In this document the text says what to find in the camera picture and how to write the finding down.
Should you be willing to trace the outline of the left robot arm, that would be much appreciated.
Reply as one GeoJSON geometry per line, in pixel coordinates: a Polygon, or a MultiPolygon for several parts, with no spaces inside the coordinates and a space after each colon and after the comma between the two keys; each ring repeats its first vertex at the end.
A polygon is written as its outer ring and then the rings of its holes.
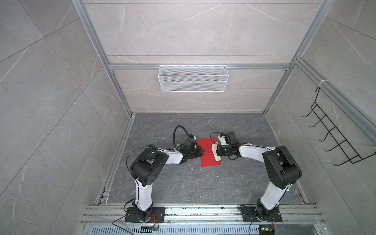
{"type": "Polygon", "coordinates": [[[152,187],[165,165],[181,165],[190,159],[204,155],[196,137],[186,139],[173,149],[161,149],[148,145],[130,166],[130,173],[136,185],[136,197],[132,204],[137,219],[146,222],[152,216],[152,187]]]}

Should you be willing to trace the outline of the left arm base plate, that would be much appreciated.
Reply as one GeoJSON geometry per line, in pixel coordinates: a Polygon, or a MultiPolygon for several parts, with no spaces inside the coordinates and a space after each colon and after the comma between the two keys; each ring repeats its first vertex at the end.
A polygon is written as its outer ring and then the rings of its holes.
{"type": "Polygon", "coordinates": [[[165,207],[151,207],[146,211],[141,211],[139,208],[130,207],[127,209],[125,215],[125,222],[148,222],[148,223],[162,223],[165,218],[165,207]]]}

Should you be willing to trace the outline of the beige letter paper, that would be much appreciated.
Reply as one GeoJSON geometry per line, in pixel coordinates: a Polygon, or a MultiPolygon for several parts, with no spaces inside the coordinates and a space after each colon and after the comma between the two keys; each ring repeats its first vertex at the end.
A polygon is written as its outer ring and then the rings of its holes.
{"type": "Polygon", "coordinates": [[[218,144],[212,144],[211,148],[212,148],[212,152],[213,152],[215,161],[216,162],[221,161],[221,156],[219,156],[219,154],[218,154],[218,144]]]}

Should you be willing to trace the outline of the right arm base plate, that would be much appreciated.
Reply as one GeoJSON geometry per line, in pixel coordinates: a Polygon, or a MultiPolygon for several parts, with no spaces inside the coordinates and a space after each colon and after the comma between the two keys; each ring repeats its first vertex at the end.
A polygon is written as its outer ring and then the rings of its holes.
{"type": "Polygon", "coordinates": [[[282,222],[282,216],[279,206],[272,210],[265,210],[261,206],[244,206],[240,205],[240,213],[244,222],[282,222]]]}

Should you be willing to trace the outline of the red envelope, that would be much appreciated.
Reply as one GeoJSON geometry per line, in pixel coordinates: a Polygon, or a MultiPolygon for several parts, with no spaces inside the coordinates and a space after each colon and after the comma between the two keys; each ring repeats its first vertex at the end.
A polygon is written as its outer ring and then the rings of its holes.
{"type": "Polygon", "coordinates": [[[200,157],[202,167],[221,165],[221,157],[216,153],[218,144],[215,138],[198,139],[198,144],[204,150],[200,157]]]}

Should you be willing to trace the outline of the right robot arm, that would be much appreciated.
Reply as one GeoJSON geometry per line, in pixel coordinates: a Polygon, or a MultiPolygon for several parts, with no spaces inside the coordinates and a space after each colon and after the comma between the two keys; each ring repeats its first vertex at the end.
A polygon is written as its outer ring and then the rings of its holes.
{"type": "Polygon", "coordinates": [[[263,196],[257,201],[257,219],[267,221],[277,211],[280,200],[290,187],[302,177],[297,162],[285,146],[274,148],[253,144],[218,145],[213,151],[216,156],[237,156],[260,161],[265,164],[269,184],[263,196]]]}

